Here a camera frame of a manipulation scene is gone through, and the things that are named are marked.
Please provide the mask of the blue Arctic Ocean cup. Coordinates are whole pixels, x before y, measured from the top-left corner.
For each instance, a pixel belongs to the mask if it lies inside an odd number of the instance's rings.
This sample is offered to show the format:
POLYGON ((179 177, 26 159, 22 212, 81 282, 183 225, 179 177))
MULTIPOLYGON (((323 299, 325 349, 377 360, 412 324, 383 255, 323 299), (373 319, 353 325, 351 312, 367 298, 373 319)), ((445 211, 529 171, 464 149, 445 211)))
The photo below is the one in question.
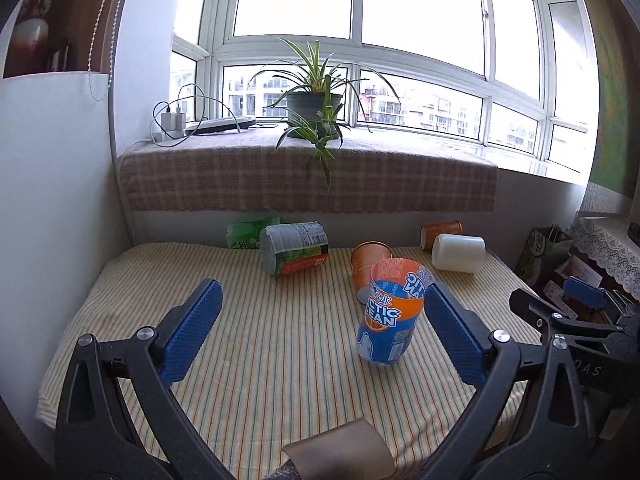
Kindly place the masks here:
POLYGON ((388 258, 372 266, 357 333, 361 359, 390 365, 401 358, 411 344, 427 287, 433 283, 431 272, 414 260, 388 258))

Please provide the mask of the white plastic cup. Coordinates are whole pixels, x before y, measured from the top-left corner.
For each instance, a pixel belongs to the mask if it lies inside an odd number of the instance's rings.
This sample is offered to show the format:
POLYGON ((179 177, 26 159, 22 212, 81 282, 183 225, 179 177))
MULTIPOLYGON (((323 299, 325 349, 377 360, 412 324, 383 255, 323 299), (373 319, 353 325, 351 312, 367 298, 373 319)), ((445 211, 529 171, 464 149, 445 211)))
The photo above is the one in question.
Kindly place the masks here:
POLYGON ((442 233, 434 240, 432 263, 438 270, 475 274, 485 257, 483 237, 442 233))

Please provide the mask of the orange cup behind white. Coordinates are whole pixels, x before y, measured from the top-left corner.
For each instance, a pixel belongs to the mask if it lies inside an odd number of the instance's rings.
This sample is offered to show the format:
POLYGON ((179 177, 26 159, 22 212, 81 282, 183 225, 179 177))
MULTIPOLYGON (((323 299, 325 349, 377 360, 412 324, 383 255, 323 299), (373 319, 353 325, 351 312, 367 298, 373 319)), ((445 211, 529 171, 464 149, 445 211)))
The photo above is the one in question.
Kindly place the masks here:
POLYGON ((440 234, 463 234, 463 226, 459 220, 426 224, 420 231, 420 246, 426 252, 433 249, 435 240, 440 234))

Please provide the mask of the orange paper cup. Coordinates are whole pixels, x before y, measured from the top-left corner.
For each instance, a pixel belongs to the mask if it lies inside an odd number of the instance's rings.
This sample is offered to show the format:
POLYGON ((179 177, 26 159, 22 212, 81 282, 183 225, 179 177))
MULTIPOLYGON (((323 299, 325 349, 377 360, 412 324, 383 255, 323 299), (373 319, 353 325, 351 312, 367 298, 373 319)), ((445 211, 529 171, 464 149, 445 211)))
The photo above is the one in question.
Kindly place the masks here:
POLYGON ((360 304, 366 304, 369 297, 372 266, 381 260, 389 259, 392 255, 392 250, 378 240, 363 242, 352 251, 352 282, 360 304))

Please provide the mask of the green orange labelled cup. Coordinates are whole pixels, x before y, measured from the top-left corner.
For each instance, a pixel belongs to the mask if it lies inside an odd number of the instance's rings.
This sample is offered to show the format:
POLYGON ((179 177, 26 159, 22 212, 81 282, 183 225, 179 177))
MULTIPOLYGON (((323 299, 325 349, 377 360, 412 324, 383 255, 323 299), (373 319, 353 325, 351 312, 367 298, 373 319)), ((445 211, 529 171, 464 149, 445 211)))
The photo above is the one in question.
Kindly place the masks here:
POLYGON ((325 263, 329 239, 318 221, 274 224, 260 232, 259 250, 268 275, 288 275, 325 263))

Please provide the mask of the dark red open box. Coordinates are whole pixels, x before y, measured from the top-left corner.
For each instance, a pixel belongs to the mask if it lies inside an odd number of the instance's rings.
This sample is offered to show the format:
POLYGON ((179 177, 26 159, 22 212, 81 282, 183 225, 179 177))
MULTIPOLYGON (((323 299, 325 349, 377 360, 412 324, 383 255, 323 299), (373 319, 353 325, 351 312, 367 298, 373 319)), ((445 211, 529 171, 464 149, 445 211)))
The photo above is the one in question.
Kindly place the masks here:
POLYGON ((573 256, 551 272, 541 295, 570 320, 614 324, 622 304, 602 285, 602 276, 573 256))

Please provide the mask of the white lace cloth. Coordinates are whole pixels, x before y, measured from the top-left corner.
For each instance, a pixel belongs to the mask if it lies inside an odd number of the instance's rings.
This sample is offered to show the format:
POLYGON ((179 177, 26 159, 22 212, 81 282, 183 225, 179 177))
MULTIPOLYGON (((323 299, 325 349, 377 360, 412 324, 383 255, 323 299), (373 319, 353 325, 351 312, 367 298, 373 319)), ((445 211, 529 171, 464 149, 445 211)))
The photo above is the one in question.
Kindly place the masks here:
POLYGON ((574 219, 570 236, 580 252, 639 300, 639 246, 628 236, 629 225, 624 218, 587 214, 574 219))

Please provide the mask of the green paper bag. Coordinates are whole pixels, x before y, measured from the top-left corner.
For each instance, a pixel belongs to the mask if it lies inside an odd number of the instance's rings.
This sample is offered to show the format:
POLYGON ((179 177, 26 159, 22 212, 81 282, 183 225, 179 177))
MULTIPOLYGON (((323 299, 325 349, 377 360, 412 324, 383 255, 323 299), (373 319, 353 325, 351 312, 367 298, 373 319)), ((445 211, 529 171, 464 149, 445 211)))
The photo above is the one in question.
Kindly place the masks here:
POLYGON ((572 244, 573 237, 557 224, 532 229, 518 258, 516 275, 528 286, 534 287, 566 260, 572 244))

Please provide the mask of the brown cardboard piece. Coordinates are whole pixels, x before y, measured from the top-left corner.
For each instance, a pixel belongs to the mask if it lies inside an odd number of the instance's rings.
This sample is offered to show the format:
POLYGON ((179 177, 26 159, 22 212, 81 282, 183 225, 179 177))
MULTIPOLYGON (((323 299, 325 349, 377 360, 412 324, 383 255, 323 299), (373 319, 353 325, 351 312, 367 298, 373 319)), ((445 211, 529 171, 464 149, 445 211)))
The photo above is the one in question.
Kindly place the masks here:
POLYGON ((390 448, 364 418, 283 447, 302 479, 386 479, 396 471, 390 448))

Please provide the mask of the striped table cloth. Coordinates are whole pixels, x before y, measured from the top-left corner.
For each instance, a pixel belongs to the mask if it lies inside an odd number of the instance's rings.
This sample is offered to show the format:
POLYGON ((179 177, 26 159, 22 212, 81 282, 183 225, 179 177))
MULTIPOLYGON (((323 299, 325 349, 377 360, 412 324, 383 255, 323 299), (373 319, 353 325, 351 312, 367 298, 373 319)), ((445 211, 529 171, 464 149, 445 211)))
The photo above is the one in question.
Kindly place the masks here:
POLYGON ((347 249, 275 278, 254 250, 154 243, 104 266, 43 376, 40 422, 56 423, 80 336, 127 339, 208 278, 221 284, 221 312, 172 393, 236 478, 265 479, 285 464, 288 444, 364 419, 390 449, 395 477, 414 479, 472 399, 425 318, 395 364, 359 355, 363 307, 347 249))

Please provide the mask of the green plastic bag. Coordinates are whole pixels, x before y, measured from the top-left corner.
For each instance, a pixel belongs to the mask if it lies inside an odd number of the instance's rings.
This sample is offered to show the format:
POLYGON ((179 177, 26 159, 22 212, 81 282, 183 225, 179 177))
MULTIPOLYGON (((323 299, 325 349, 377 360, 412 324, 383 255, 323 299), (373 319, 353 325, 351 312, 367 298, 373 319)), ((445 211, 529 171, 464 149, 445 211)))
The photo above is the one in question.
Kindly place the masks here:
POLYGON ((257 249, 262 230, 266 226, 276 226, 280 223, 280 217, 230 223, 226 231, 227 247, 230 249, 257 249))

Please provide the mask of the brown plaid sill cloth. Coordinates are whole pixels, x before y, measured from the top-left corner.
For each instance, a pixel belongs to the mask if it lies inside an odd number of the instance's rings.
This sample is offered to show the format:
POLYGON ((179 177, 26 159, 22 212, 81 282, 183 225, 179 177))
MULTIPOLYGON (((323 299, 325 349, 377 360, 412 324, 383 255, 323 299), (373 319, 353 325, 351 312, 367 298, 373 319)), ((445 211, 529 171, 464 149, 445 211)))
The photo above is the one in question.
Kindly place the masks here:
POLYGON ((322 164, 307 141, 253 128, 128 148, 120 188, 133 211, 489 212, 499 169, 471 144, 390 129, 350 130, 322 164))

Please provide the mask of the black flat device on sill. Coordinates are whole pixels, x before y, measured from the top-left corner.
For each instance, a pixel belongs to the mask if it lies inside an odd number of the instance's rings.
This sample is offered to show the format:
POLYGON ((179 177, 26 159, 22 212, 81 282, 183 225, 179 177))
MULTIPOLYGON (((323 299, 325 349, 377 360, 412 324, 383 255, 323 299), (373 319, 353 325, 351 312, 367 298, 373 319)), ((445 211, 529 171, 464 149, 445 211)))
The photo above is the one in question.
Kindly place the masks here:
POLYGON ((254 116, 236 116, 224 118, 203 119, 201 122, 189 122, 186 125, 187 134, 212 134, 225 131, 240 131, 256 124, 254 116))

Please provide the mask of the potted spider plant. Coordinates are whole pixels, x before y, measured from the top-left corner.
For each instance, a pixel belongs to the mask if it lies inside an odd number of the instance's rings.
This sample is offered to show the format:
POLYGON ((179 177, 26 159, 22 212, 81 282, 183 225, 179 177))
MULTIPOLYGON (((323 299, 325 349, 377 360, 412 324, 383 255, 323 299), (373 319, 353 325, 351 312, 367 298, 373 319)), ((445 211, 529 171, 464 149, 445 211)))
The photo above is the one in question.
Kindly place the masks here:
POLYGON ((344 143, 345 127, 340 122, 344 108, 342 94, 349 90, 358 92, 358 84, 365 82, 364 77, 350 78, 340 74, 342 66, 334 65, 333 55, 321 55, 321 42, 316 39, 301 47, 291 39, 282 37, 285 44, 296 56, 292 68, 276 64, 267 64, 257 75, 270 74, 289 82, 291 85, 269 106, 286 110, 285 130, 277 140, 280 148, 287 138, 300 139, 312 149, 305 170, 311 170, 315 162, 322 169, 326 184, 332 183, 331 162, 335 156, 329 149, 329 143, 337 140, 344 143))

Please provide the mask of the white window frame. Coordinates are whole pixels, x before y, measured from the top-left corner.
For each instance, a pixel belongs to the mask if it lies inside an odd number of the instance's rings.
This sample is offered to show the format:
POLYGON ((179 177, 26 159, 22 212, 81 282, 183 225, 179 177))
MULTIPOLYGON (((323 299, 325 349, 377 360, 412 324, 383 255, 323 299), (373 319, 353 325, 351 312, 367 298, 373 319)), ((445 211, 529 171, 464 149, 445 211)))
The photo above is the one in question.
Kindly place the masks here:
POLYGON ((588 179, 598 84, 585 0, 177 0, 170 90, 191 116, 271 122, 311 44, 344 81, 347 125, 588 179))

